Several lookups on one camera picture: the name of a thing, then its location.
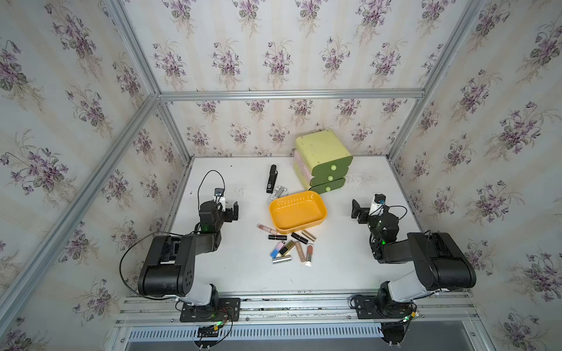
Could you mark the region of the pink gradient lip gloss tube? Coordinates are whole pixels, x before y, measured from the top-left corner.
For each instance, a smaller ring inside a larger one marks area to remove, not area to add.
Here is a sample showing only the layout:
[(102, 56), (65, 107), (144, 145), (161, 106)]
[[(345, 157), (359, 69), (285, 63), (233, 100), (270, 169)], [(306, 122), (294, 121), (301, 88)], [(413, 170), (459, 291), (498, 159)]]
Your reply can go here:
[(275, 229), (267, 227), (266, 225), (257, 224), (257, 228), (264, 232), (267, 232), (268, 234), (277, 235), (277, 231)]

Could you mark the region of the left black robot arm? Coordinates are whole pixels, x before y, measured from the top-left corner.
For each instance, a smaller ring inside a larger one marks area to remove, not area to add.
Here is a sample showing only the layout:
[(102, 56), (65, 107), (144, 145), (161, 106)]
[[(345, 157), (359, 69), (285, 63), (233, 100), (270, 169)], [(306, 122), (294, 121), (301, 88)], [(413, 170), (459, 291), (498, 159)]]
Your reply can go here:
[(215, 252), (222, 241), (222, 227), (239, 218), (239, 204), (226, 208), (216, 200), (199, 207), (199, 223), (184, 235), (158, 235), (152, 241), (137, 291), (144, 298), (175, 298), (191, 307), (215, 310), (219, 298), (212, 284), (196, 280), (196, 257)]

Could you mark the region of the black lipstick gold band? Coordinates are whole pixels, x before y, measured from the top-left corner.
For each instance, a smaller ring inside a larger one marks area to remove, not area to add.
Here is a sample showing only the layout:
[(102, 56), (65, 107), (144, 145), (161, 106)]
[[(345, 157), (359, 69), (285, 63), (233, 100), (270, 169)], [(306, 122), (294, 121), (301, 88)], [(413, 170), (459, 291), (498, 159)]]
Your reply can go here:
[(303, 236), (298, 235), (296, 233), (292, 233), (291, 237), (296, 239), (297, 241), (303, 243), (303, 244), (308, 244), (308, 242), (309, 242), (306, 238), (304, 238)]

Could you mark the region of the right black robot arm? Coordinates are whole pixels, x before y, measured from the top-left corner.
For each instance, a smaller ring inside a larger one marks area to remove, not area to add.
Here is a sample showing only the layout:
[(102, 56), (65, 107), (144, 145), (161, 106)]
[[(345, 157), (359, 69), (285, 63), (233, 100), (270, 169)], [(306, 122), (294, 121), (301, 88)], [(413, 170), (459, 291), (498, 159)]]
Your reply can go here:
[(369, 208), (351, 202), (351, 218), (366, 224), (370, 248), (380, 264), (412, 262), (414, 270), (401, 278), (383, 282), (376, 295), (355, 295), (351, 306), (360, 319), (411, 319), (414, 301), (441, 290), (473, 288), (477, 275), (468, 258), (447, 233), (408, 233), (399, 241), (401, 218), (390, 212), (386, 197), (376, 194)]

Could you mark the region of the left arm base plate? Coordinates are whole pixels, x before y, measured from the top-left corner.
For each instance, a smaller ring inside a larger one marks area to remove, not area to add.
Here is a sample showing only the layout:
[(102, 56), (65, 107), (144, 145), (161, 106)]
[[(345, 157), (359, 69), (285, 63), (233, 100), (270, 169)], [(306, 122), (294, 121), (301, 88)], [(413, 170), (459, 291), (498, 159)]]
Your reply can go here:
[(204, 307), (183, 304), (179, 320), (181, 323), (237, 322), (241, 310), (240, 305), (240, 298), (219, 298)]

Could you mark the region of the aluminium front rail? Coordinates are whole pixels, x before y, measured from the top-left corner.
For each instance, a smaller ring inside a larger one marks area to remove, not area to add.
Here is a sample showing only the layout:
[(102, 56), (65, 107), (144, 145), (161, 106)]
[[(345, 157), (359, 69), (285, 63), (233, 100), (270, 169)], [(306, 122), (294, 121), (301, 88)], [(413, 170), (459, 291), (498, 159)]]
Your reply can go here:
[(375, 300), (366, 292), (348, 291), (225, 293), (218, 312), (199, 317), (193, 308), (173, 301), (126, 298), (105, 349), (125, 350), (133, 342), (187, 342), (208, 350), (227, 341), (382, 338), (393, 325), (406, 339), (407, 327), (451, 322), (460, 323), (462, 338), (473, 350), (494, 350), (465, 292), (419, 299), (396, 317), (380, 315)]

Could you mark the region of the green pink drawer organizer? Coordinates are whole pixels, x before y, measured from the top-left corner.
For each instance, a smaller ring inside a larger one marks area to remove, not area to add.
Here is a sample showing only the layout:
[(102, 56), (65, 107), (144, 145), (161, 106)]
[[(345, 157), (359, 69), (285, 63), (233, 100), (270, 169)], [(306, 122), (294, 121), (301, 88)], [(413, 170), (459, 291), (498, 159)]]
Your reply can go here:
[(294, 170), (305, 190), (323, 194), (344, 187), (353, 158), (332, 130), (323, 130), (296, 139)]

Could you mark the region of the silver cylinder lipstick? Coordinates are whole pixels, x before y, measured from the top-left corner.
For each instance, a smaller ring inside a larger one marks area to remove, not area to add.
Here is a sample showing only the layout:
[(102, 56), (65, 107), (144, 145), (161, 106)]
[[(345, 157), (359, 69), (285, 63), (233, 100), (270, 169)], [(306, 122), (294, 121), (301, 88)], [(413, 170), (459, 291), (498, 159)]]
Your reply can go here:
[(291, 260), (292, 257), (290, 255), (283, 256), (283, 257), (275, 257), (272, 259), (272, 263), (273, 264), (286, 263), (286, 262), (290, 262)]

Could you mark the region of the champagne gold lipstick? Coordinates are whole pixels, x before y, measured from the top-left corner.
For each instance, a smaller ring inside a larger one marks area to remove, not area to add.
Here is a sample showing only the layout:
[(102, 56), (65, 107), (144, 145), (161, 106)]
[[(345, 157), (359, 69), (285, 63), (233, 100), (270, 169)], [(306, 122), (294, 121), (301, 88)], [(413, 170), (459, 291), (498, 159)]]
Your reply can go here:
[(306, 231), (306, 230), (303, 230), (303, 231), (301, 232), (301, 234), (302, 234), (304, 237), (306, 237), (308, 240), (312, 241), (312, 242), (315, 242), (315, 241), (316, 241), (316, 237), (314, 237), (314, 235), (312, 235), (311, 233), (309, 233), (309, 232)]

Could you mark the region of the yellow plastic storage box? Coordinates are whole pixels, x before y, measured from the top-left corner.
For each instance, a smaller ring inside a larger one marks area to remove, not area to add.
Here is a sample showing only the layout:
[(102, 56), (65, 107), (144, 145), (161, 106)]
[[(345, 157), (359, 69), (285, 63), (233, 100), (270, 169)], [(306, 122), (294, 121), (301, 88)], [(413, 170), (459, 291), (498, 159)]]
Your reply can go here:
[(277, 232), (290, 234), (320, 225), (327, 218), (322, 197), (305, 191), (273, 200), (269, 213)]

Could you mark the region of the beige matte lipstick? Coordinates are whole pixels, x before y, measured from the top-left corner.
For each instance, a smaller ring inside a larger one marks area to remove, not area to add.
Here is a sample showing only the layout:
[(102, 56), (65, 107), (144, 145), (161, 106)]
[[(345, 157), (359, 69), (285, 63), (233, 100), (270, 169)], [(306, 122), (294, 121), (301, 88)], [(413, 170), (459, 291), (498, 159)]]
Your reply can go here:
[(299, 241), (297, 241), (297, 242), (295, 243), (295, 247), (296, 247), (296, 249), (297, 249), (297, 253), (298, 253), (300, 262), (301, 262), (301, 263), (305, 263), (305, 262), (306, 262), (306, 257), (305, 257), (305, 255), (304, 255), (304, 251), (303, 251), (303, 249), (302, 249), (301, 243), (300, 243)]

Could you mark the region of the black stapler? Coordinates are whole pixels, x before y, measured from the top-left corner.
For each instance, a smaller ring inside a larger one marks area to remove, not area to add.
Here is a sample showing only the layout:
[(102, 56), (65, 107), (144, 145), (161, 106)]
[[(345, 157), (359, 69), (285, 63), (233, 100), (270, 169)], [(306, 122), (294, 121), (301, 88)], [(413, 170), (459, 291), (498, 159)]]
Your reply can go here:
[(272, 194), (275, 188), (275, 184), (277, 181), (277, 175), (278, 175), (278, 171), (277, 171), (277, 166), (276, 165), (272, 165), (270, 167), (269, 170), (269, 178), (268, 178), (268, 182), (266, 185), (266, 192), (268, 194)]

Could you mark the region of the short black lipstick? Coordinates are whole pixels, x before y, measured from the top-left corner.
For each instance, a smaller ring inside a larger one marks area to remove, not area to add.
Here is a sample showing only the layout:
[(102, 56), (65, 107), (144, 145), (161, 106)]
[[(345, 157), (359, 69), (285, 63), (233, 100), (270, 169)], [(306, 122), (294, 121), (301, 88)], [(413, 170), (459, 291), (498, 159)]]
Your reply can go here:
[(287, 238), (286, 235), (268, 235), (268, 240), (272, 241), (285, 241)]

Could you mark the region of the red silver lipstick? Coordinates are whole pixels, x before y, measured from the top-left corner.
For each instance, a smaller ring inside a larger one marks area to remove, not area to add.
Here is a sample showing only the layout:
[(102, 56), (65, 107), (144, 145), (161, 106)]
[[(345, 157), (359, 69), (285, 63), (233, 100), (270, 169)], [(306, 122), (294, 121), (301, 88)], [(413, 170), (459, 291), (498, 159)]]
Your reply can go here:
[(314, 246), (313, 246), (313, 245), (308, 245), (308, 246), (307, 246), (306, 257), (305, 257), (305, 263), (304, 263), (306, 266), (311, 266), (311, 265), (312, 265), (313, 250), (314, 250)]

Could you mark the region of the blue pink gradient lipstick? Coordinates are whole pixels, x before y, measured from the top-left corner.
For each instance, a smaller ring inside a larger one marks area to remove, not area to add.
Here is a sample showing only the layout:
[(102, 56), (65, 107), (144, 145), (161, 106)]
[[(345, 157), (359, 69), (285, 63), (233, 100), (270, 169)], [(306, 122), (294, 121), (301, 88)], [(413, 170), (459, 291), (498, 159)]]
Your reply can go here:
[(284, 242), (284, 241), (280, 241), (280, 242), (275, 246), (275, 248), (273, 249), (273, 251), (271, 252), (270, 257), (271, 257), (272, 259), (275, 259), (275, 258), (279, 255), (280, 250), (281, 250), (284, 246), (285, 246), (285, 242)]

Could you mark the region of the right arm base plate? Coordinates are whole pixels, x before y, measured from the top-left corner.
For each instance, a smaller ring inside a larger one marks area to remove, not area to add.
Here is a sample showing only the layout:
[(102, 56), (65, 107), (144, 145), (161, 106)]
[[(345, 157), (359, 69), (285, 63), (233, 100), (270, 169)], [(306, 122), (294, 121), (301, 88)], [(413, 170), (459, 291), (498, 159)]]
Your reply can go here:
[(353, 295), (349, 305), (360, 320), (405, 320), (416, 313), (413, 303), (397, 303), (377, 295)]

